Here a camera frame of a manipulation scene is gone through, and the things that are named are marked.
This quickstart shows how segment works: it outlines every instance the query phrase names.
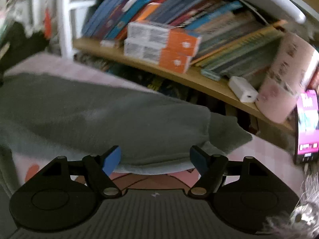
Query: small white object on shelf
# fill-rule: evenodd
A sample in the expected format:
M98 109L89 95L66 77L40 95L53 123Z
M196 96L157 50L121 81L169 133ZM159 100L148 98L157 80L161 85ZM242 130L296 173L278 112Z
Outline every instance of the small white object on shelf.
M245 78L232 76L228 86L243 103L252 103L257 98L258 92Z

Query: fabric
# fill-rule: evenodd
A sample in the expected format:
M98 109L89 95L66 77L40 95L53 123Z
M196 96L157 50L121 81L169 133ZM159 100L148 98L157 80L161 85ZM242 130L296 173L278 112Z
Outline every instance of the fabric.
M193 167L192 145L209 154L227 154L251 140L236 118L210 113L206 107L45 74L6 76L0 104L0 145L7 151L79 160L119 145L117 172L182 171Z

